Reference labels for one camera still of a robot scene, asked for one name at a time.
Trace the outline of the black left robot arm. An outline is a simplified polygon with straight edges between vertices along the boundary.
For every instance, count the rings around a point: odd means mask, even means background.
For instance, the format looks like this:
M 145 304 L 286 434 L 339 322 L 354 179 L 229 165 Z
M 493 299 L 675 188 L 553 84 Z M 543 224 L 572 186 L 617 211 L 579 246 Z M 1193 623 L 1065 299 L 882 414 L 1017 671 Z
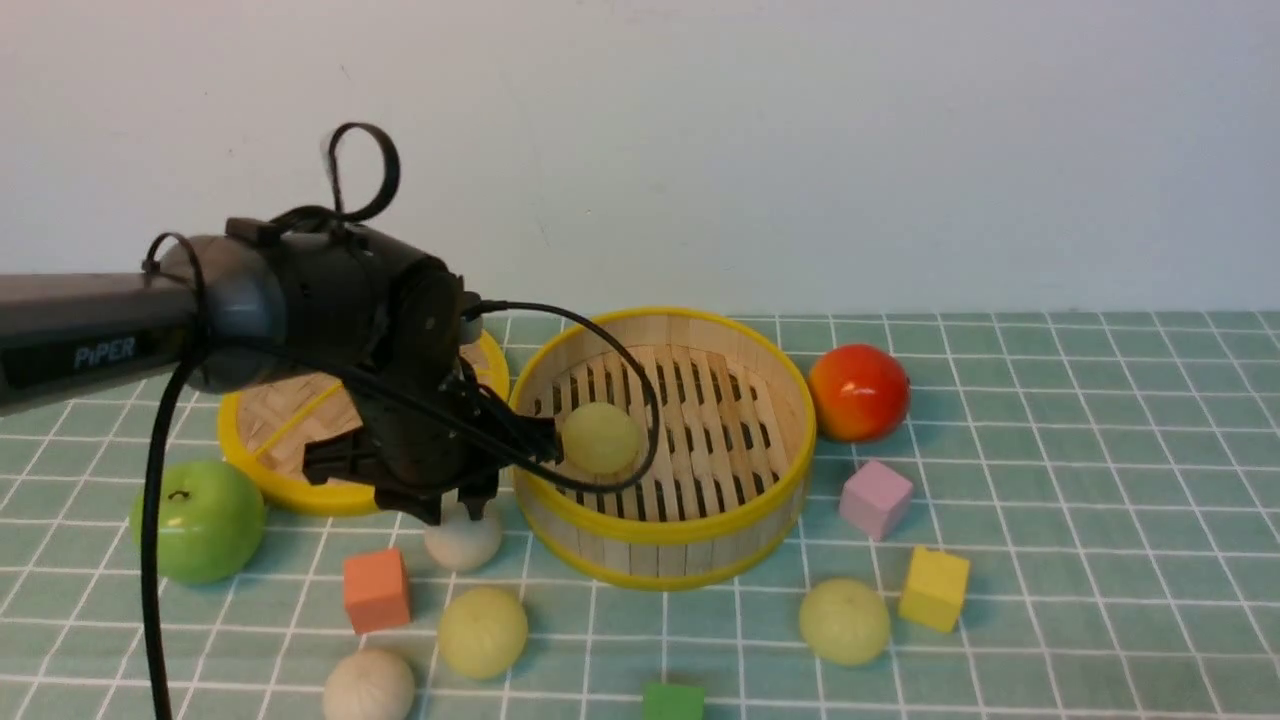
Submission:
M 367 227 L 232 219 L 151 249 L 134 274 L 5 274 L 3 411 L 169 372 L 205 343 L 186 384 L 211 395 L 356 372 L 357 424 L 303 446 L 306 482 L 366 486 L 429 525 L 457 491 L 479 519 L 504 468 L 562 447 L 554 421 L 512 411 L 463 359 L 476 305 L 440 259 Z

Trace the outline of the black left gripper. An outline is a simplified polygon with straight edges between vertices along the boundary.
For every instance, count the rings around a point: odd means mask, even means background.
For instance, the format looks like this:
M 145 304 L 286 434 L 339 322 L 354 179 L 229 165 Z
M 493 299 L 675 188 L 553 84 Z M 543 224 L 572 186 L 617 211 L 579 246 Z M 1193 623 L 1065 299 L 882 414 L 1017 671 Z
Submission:
M 554 420 L 517 414 L 467 363 L 443 380 L 407 389 L 342 386 L 360 424 L 307 443 L 302 473 L 311 486 L 343 480 L 370 487 L 383 511 L 436 525 L 443 500 L 453 492 L 468 519 L 481 521 L 500 473 L 516 459 L 563 457 Z

